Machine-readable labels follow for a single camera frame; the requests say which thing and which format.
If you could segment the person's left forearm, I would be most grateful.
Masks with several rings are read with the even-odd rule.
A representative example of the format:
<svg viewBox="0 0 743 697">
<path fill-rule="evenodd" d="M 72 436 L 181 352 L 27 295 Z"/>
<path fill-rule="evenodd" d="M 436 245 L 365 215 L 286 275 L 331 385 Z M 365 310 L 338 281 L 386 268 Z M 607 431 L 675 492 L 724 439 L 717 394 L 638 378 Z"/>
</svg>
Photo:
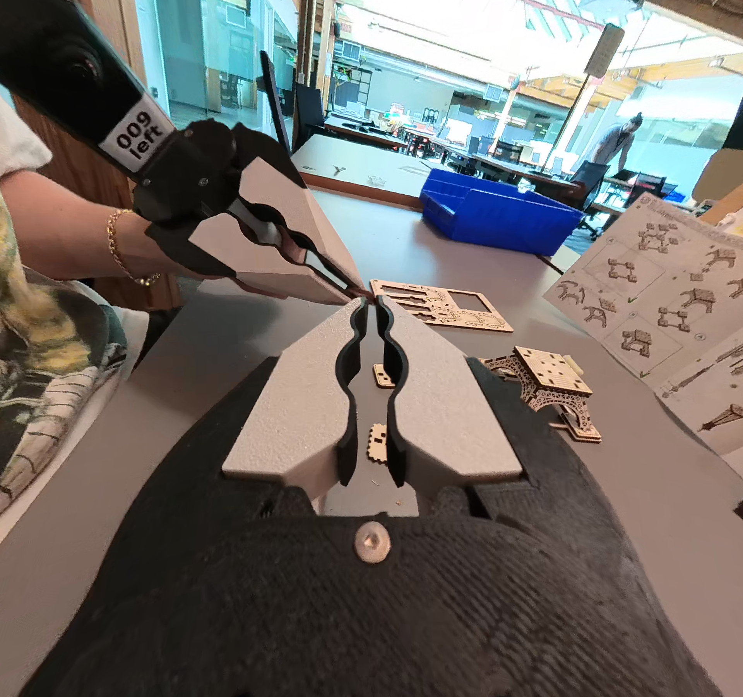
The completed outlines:
<svg viewBox="0 0 743 697">
<path fill-rule="evenodd" d="M 85 200 L 31 171 L 4 176 L 1 191 L 26 266 L 58 281 L 125 275 L 108 234 L 120 209 Z"/>
</svg>

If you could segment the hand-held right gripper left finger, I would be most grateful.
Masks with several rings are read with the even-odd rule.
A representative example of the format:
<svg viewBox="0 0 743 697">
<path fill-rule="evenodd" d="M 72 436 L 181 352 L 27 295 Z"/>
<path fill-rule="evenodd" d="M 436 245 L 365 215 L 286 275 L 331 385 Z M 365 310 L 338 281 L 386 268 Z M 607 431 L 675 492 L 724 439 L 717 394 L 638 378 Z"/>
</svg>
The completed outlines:
<svg viewBox="0 0 743 697">
<path fill-rule="evenodd" d="M 368 301 L 354 299 L 287 347 L 221 470 L 238 479 L 302 488 L 311 499 L 349 485 L 358 459 L 357 404 Z"/>
</svg>

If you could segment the wooden tower base model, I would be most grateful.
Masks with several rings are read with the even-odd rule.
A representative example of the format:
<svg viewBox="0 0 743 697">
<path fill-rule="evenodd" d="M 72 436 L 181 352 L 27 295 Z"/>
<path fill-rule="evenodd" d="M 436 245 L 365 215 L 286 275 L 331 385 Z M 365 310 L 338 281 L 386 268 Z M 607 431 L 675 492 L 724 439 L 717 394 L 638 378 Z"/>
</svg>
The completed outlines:
<svg viewBox="0 0 743 697">
<path fill-rule="evenodd" d="M 480 358 L 479 361 L 497 376 L 517 381 L 521 386 L 522 401 L 534 412 L 554 407 L 560 417 L 559 421 L 551 424 L 554 429 L 568 432 L 575 441 L 602 441 L 588 407 L 593 392 L 571 357 L 515 347 L 507 356 Z"/>
</svg>

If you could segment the wooden parts sheet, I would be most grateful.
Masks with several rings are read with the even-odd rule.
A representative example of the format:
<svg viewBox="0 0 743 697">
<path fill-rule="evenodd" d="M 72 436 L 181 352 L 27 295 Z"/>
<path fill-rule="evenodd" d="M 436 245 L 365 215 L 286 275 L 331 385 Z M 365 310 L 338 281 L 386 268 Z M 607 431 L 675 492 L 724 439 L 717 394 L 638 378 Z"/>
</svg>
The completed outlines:
<svg viewBox="0 0 743 697">
<path fill-rule="evenodd" d="M 370 288 L 377 297 L 387 297 L 427 324 L 496 333 L 514 332 L 482 293 L 382 280 L 371 280 Z"/>
</svg>

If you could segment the background office desks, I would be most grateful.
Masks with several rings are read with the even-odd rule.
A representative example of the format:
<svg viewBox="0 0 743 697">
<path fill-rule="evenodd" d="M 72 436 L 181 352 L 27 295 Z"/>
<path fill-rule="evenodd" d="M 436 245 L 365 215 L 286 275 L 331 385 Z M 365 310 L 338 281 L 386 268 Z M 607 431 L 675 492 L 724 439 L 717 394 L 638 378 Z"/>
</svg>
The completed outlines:
<svg viewBox="0 0 743 697">
<path fill-rule="evenodd" d="M 443 131 L 433 131 L 430 125 L 417 122 L 410 125 L 402 116 L 392 116 L 392 121 L 389 121 L 383 113 L 362 117 L 348 111 L 331 110 L 325 115 L 325 127 L 332 134 L 423 160 L 437 157 L 440 165 L 450 166 L 457 172 L 497 179 L 524 179 L 534 188 L 558 189 L 560 194 L 573 196 L 585 189 L 584 182 L 540 172 L 528 163 L 517 163 L 515 153 L 510 152 L 505 144 L 497 142 L 495 153 L 480 152 L 481 139 L 478 137 L 473 143 L 469 141 L 469 134 L 465 136 L 465 143 L 451 142 L 443 137 Z"/>
</svg>

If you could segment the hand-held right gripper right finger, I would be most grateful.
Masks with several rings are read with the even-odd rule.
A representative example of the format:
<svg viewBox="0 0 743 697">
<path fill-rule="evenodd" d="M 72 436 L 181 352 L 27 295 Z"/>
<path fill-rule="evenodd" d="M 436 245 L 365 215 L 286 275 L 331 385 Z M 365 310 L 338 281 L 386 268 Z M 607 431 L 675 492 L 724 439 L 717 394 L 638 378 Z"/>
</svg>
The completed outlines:
<svg viewBox="0 0 743 697">
<path fill-rule="evenodd" d="M 387 295 L 377 296 L 387 404 L 386 464 L 397 487 L 428 499 L 446 487 L 518 479 L 523 468 L 474 361 Z"/>
</svg>

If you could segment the white sign on pole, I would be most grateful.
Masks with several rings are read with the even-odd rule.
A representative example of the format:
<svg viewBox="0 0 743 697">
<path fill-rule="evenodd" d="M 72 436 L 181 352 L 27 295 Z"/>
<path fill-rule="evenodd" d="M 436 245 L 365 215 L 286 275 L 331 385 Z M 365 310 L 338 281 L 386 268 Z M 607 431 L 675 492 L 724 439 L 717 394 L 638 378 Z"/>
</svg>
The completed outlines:
<svg viewBox="0 0 743 697">
<path fill-rule="evenodd" d="M 562 156 L 565 153 L 581 117 L 589 107 L 590 99 L 606 76 L 610 63 L 624 39 L 624 35 L 624 30 L 618 26 L 607 23 L 603 27 L 597 45 L 583 70 L 583 80 L 577 97 L 574 99 L 553 144 L 552 151 L 556 155 Z"/>
</svg>

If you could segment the black office chair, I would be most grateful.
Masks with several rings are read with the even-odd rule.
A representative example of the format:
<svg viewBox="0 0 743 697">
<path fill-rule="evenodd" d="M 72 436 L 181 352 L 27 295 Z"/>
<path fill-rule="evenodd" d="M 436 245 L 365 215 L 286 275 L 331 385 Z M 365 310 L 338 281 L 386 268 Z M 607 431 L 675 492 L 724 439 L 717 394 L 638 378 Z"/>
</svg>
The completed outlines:
<svg viewBox="0 0 743 697">
<path fill-rule="evenodd" d="M 291 155 L 291 142 L 288 137 L 281 110 L 274 65 L 270 60 L 268 54 L 264 50 L 261 50 L 259 52 L 259 58 L 261 61 L 264 92 L 267 96 L 270 114 L 276 132 L 276 138 L 279 144 L 281 144 L 284 151 L 287 154 Z"/>
<path fill-rule="evenodd" d="M 571 183 L 579 187 L 571 197 L 571 206 L 574 209 L 583 210 L 586 204 L 590 203 L 591 195 L 599 190 L 608 168 L 607 164 L 582 162 L 570 179 Z"/>
<path fill-rule="evenodd" d="M 304 144 L 312 135 L 320 134 L 325 127 L 325 113 L 322 106 L 322 93 L 317 88 L 303 84 L 295 85 L 296 103 L 296 141 Z"/>
</svg>

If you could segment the diagram instruction sheet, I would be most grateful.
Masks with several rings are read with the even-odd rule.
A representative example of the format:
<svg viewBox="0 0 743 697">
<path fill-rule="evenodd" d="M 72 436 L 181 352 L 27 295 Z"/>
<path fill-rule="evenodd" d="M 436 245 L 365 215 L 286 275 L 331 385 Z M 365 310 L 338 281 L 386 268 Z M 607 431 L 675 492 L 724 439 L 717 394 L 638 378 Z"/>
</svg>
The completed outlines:
<svg viewBox="0 0 743 697">
<path fill-rule="evenodd" d="M 643 194 L 543 295 L 739 475 L 741 246 Z"/>
</svg>

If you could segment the person's left hand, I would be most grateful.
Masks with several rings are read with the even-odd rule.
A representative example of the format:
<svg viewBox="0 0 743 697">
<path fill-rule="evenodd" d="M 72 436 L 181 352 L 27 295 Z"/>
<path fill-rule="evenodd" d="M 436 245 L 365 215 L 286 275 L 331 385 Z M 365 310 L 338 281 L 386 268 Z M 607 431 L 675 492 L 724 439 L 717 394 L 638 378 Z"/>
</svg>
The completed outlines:
<svg viewBox="0 0 743 697">
<path fill-rule="evenodd" d="M 155 275 L 200 278 L 199 274 L 168 258 L 146 234 L 148 227 L 149 222 L 130 211 L 124 212 L 114 223 L 116 254 L 128 274 L 141 280 L 150 279 Z"/>
</svg>

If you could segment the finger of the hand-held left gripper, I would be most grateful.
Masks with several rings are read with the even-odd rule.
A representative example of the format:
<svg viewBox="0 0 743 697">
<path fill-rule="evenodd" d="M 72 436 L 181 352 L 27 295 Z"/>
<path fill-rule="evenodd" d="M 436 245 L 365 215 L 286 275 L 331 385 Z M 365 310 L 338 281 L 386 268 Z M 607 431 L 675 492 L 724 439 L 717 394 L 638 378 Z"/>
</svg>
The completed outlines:
<svg viewBox="0 0 743 697">
<path fill-rule="evenodd" d="M 364 291 L 359 270 L 307 188 L 268 164 L 252 161 L 242 172 L 240 200 L 278 237 L 249 247 L 235 271 L 241 283 L 261 291 Z"/>
<path fill-rule="evenodd" d="M 227 212 L 201 221 L 189 242 L 253 290 L 331 305 L 345 305 L 354 299 L 310 266 L 287 260 L 277 247 L 251 241 L 238 219 Z"/>
</svg>

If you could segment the person's printed shirt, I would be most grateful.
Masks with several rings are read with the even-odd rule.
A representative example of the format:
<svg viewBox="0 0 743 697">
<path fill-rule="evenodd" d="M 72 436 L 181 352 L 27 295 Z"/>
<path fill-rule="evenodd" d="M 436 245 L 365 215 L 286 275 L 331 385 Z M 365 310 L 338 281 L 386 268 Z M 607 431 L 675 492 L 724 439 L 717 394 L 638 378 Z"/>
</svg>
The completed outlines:
<svg viewBox="0 0 743 697">
<path fill-rule="evenodd" d="M 2 178 L 38 170 L 52 154 L 2 99 Z M 114 223 L 109 246 L 116 254 Z M 2 538 L 90 429 L 142 354 L 149 315 L 110 305 L 84 283 L 37 273 L 21 259 L 1 201 Z"/>
</svg>

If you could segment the blue plastic bin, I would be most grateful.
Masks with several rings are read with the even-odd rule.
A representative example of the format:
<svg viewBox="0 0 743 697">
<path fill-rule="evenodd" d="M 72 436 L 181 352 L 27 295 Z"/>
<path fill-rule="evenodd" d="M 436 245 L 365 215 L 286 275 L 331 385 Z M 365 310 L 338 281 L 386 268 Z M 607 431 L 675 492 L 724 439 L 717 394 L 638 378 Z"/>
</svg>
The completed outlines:
<svg viewBox="0 0 743 697">
<path fill-rule="evenodd" d="M 435 168 L 420 194 L 423 219 L 461 243 L 553 256 L 582 212 L 535 191 Z"/>
</svg>

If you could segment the wood-edged side table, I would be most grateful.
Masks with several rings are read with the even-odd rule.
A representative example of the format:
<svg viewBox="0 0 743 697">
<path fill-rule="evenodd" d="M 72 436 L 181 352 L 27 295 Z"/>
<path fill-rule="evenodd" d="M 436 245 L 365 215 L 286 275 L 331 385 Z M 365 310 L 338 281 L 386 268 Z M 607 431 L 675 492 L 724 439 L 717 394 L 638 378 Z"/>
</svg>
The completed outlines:
<svg viewBox="0 0 743 697">
<path fill-rule="evenodd" d="M 312 189 L 416 212 L 431 166 L 420 159 L 328 136 L 313 136 L 291 157 Z"/>
</svg>

